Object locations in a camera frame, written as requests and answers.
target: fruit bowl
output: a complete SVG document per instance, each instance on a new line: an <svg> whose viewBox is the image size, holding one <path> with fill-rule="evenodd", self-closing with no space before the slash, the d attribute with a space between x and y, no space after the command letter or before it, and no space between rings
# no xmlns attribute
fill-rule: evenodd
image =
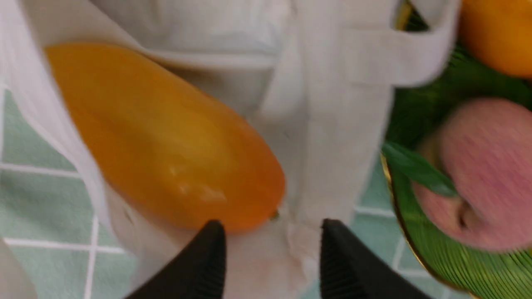
<svg viewBox="0 0 532 299"><path fill-rule="evenodd" d="M415 12L405 28L427 30ZM473 97L503 97L529 110L532 107L532 89L524 80L490 69L457 44L447 69L437 80L420 88L396 91L386 139L415 150L458 105ZM529 250L496 254L454 241L425 216L409 178L388 166L384 157L383 165L407 243L433 277L480 299L532 298Z"/></svg>

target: pink peach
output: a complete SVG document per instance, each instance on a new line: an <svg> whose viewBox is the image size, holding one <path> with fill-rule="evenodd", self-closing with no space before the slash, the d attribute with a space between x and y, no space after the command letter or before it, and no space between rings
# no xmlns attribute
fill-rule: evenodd
<svg viewBox="0 0 532 299"><path fill-rule="evenodd" d="M453 180L460 198L414 184L427 217L451 238L481 250L532 245L532 112L500 98L460 107L422 154Z"/></svg>

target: white plastic bag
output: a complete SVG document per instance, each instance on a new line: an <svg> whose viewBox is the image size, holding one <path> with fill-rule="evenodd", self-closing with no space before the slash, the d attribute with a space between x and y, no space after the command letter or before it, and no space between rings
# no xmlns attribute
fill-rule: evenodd
<svg viewBox="0 0 532 299"><path fill-rule="evenodd" d="M0 68L28 122L80 172L101 223L134 253L138 287L191 240L129 207L69 118L43 47L142 52L248 117L288 179L280 219L228 238L225 297L296 299L317 278L323 218L348 222L394 86L437 76L460 0L411 1L432 30L393 29L398 0L2 0Z"/></svg>
<svg viewBox="0 0 532 299"><path fill-rule="evenodd" d="M0 239L0 298L37 299L28 276L18 264L8 246Z"/></svg>

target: orange fruit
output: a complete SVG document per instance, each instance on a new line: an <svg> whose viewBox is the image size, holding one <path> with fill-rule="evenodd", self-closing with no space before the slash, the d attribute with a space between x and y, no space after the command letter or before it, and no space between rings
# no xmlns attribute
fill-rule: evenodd
<svg viewBox="0 0 532 299"><path fill-rule="evenodd" d="M463 0L460 40L487 66L532 78L532 1Z"/></svg>
<svg viewBox="0 0 532 299"><path fill-rule="evenodd" d="M276 157L237 113L127 49L46 49L55 80L105 179L178 227L257 228L285 192Z"/></svg>

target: table surface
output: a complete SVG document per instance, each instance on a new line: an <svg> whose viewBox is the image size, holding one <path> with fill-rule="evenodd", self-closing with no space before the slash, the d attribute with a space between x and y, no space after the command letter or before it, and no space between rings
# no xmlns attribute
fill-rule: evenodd
<svg viewBox="0 0 532 299"><path fill-rule="evenodd" d="M39 299L122 298L135 259L98 224L75 168L25 122L9 92L4 126L0 236L28 272ZM351 228L431 297L469 298L433 280L410 252L392 211L380 161ZM317 283L304 299L319 299Z"/></svg>

